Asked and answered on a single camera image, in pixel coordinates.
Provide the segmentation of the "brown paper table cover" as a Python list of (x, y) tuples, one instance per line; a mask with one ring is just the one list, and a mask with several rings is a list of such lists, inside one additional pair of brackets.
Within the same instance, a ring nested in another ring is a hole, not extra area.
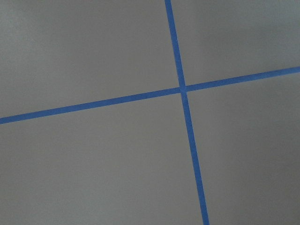
[(297, 0), (3, 0), (3, 225), (297, 225)]

